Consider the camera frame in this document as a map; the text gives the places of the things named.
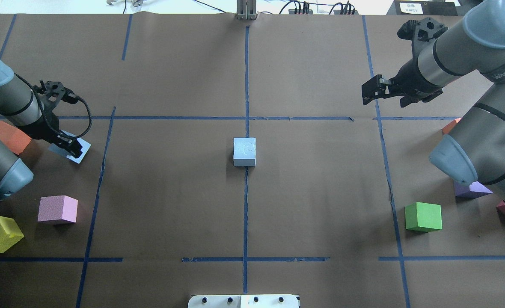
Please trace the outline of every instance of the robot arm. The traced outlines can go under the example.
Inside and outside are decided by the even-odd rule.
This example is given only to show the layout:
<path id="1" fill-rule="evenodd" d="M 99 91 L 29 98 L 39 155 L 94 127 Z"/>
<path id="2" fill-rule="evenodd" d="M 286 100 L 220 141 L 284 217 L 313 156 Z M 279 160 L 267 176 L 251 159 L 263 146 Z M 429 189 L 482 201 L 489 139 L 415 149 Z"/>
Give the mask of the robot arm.
<path id="1" fill-rule="evenodd" d="M 41 87 L 31 86 L 0 60 L 0 114 L 31 138 L 43 139 L 79 157 L 82 146 L 77 138 L 86 132 L 74 137 L 59 130 L 59 119 L 53 109 L 61 100 L 71 104 L 83 101 L 60 82 L 42 81 Z M 32 178 L 22 160 L 0 142 L 0 199 L 16 193 Z"/>
<path id="2" fill-rule="evenodd" d="M 493 86 L 429 159 L 462 185 L 479 181 L 505 200 L 505 0 L 486 0 L 448 31 L 426 18 L 404 24 L 398 35 L 413 41 L 413 58 L 394 78 L 366 82 L 363 103 L 398 95 L 401 107 L 430 101 L 450 82 L 480 71 Z"/>

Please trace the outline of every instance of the blue tape line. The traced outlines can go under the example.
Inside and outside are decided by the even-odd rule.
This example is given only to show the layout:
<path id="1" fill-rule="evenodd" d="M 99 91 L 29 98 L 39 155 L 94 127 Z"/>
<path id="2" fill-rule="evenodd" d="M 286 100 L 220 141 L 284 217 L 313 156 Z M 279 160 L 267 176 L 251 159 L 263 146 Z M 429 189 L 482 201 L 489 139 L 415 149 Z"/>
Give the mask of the blue tape line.
<path id="1" fill-rule="evenodd" d="M 191 262 L 243 262 L 243 258 L 241 257 L 214 257 L 214 258 L 182 258 L 183 263 L 191 263 Z"/>
<path id="2" fill-rule="evenodd" d="M 89 262 L 123 262 L 123 258 L 89 258 Z"/>
<path id="3" fill-rule="evenodd" d="M 355 121 L 352 117 L 250 117 L 251 120 L 340 120 L 340 121 Z"/>
<path id="4" fill-rule="evenodd" d="M 91 117 L 93 120 L 109 120 L 112 117 L 106 116 L 106 115 L 97 115 Z M 89 119 L 86 116 L 83 115 L 61 115 L 59 116 L 59 119 L 62 120 L 87 120 Z M 136 115 L 119 115 L 114 117 L 116 120 L 233 120 L 233 121 L 242 121 L 242 120 L 247 120 L 247 117 L 206 117 L 206 116 L 190 116 L 190 115 L 141 115 L 141 116 L 136 116 Z M 284 120 L 284 121 L 291 121 L 291 120 L 319 120 L 319 121 L 332 121 L 332 120 L 339 120 L 339 121 L 354 121 L 353 118 L 351 117 L 249 117 L 250 121 L 264 121 L 264 120 Z"/>
<path id="5" fill-rule="evenodd" d="M 0 262 L 83 262 L 83 258 L 0 258 Z"/>
<path id="6" fill-rule="evenodd" d="M 182 258 L 183 263 L 192 262 L 243 262 L 241 257 Z M 330 257 L 247 257 L 247 262 L 325 262 Z"/>
<path id="7" fill-rule="evenodd" d="M 251 262 L 325 262 L 330 257 L 249 257 Z"/>
<path id="8" fill-rule="evenodd" d="M 505 255 L 443 255 L 427 257 L 379 257 L 378 261 L 505 261 Z"/>
<path id="9" fill-rule="evenodd" d="M 117 120 L 245 120 L 245 117 L 119 116 Z"/>
<path id="10" fill-rule="evenodd" d="M 459 117 L 380 117 L 381 120 L 446 120 L 446 121 L 452 121 L 458 118 Z"/>
<path id="11" fill-rule="evenodd" d="M 87 263 L 89 262 L 89 254 L 91 252 L 92 234 L 95 229 L 96 213 L 98 210 L 98 201 L 100 199 L 100 186 L 102 185 L 102 180 L 104 179 L 104 170 L 106 169 L 106 153 L 108 152 L 108 145 L 110 144 L 110 135 L 112 134 L 112 127 L 114 123 L 114 115 L 116 113 L 116 108 L 112 110 L 112 118 L 110 119 L 110 126 L 108 127 L 108 136 L 106 137 L 106 146 L 104 146 L 104 155 L 102 157 L 102 166 L 100 167 L 100 177 L 98 178 L 98 187 L 96 187 L 96 198 L 95 206 L 92 210 L 91 226 L 89 228 L 89 237 L 87 239 L 87 248 L 85 252 L 85 258 L 83 260 L 82 277 L 80 280 L 80 290 L 78 291 L 78 299 L 76 301 L 76 308 L 81 306 L 81 298 L 83 295 L 83 287 L 85 284 L 85 277 L 87 273 Z"/>
<path id="12" fill-rule="evenodd" d="M 0 262 L 83 262 L 84 258 L 0 258 Z M 123 258 L 90 258 L 89 262 L 123 262 Z"/>
<path id="13" fill-rule="evenodd" d="M 366 57 L 368 59 L 368 68 L 370 69 L 370 78 L 374 77 L 374 68 L 372 68 L 372 57 L 370 55 L 370 44 L 368 43 L 368 31 L 366 29 L 366 18 L 364 15 L 362 17 L 362 31 L 365 35 L 365 46 L 366 46 Z"/>
<path id="14" fill-rule="evenodd" d="M 249 28 L 245 27 L 245 138 L 249 138 Z"/>
<path id="15" fill-rule="evenodd" d="M 7 42 L 9 41 L 9 37 L 11 36 L 12 28 L 15 25 L 15 20 L 16 20 L 16 14 L 13 14 L 13 19 L 11 21 L 11 25 L 9 26 L 9 29 L 7 30 L 6 39 L 3 41 L 2 50 L 0 50 L 0 59 L 3 57 L 3 52 L 6 51 Z"/>
<path id="16" fill-rule="evenodd" d="M 243 215 L 243 294 L 248 292 L 248 262 L 249 261 L 249 167 L 245 167 L 245 201 Z"/>
<path id="17" fill-rule="evenodd" d="M 133 14 L 129 14 L 129 23 L 127 24 L 127 34 L 125 35 L 125 45 L 123 45 L 123 54 L 121 60 L 125 61 L 127 55 L 127 44 L 129 44 L 129 35 L 131 34 L 131 23 L 133 22 Z"/>
<path id="18" fill-rule="evenodd" d="M 374 69 L 372 67 L 372 57 L 370 53 L 370 45 L 368 44 L 368 30 L 366 26 L 366 18 L 362 16 L 362 28 L 363 33 L 365 35 L 365 46 L 366 46 L 366 54 L 368 59 L 368 68 L 370 69 L 370 78 L 374 77 Z M 399 253 L 399 257 L 403 256 L 403 248 L 401 246 L 401 235 L 399 234 L 399 224 L 397 222 L 397 211 L 395 210 L 395 199 L 393 198 L 393 187 L 391 183 L 391 175 L 389 173 L 389 163 L 386 151 L 386 141 L 384 140 L 383 135 L 383 127 L 382 127 L 382 117 L 380 114 L 380 106 L 378 105 L 378 100 L 376 101 L 376 119 L 378 121 L 378 132 L 380 134 L 380 142 L 382 144 L 382 155 L 384 158 L 384 168 L 386 170 L 386 179 L 389 186 L 389 192 L 391 195 L 391 209 L 393 214 L 393 228 L 395 230 L 395 238 L 397 239 L 397 252 Z M 405 271 L 405 262 L 402 260 L 399 261 L 399 265 L 401 267 L 401 280 L 403 282 L 403 292 L 405 295 L 405 304 L 407 308 L 410 308 L 410 297 L 409 297 L 409 287 L 407 283 L 407 273 Z"/>

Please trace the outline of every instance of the white plastic bracket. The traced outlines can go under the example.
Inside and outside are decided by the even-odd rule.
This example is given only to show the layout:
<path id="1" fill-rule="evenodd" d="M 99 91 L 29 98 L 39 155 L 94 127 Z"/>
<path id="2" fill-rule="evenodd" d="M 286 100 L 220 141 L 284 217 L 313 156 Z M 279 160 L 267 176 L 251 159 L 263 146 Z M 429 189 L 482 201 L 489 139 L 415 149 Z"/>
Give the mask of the white plastic bracket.
<path id="1" fill-rule="evenodd" d="M 300 308 L 300 297 L 292 294 L 192 296 L 188 308 Z"/>

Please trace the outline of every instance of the orange block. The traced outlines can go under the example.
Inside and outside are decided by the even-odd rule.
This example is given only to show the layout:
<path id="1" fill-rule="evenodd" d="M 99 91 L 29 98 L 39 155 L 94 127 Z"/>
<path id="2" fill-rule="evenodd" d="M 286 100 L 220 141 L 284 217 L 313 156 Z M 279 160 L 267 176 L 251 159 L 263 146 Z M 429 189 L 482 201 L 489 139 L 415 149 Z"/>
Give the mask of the orange block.
<path id="1" fill-rule="evenodd" d="M 20 155 L 32 138 L 20 129 L 0 121 L 0 141 L 14 154 Z"/>
<path id="2" fill-rule="evenodd" d="M 462 118 L 458 118 L 458 119 L 454 119 L 452 120 L 452 122 L 450 122 L 449 124 L 447 124 L 445 127 L 443 127 L 442 131 L 443 131 L 443 135 L 444 134 L 448 134 L 453 128 L 454 126 L 456 126 L 456 124 L 458 124 L 458 122 L 461 120 Z"/>

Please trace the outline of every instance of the white label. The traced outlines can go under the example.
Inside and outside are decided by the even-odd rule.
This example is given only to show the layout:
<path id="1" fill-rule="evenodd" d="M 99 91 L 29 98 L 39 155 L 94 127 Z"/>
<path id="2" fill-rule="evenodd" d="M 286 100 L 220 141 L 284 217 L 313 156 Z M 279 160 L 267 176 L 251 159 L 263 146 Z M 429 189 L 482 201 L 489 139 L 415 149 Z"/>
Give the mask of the white label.
<path id="1" fill-rule="evenodd" d="M 401 12 L 405 12 L 407 14 L 423 14 L 422 4 L 419 3 L 399 3 L 401 6 Z"/>

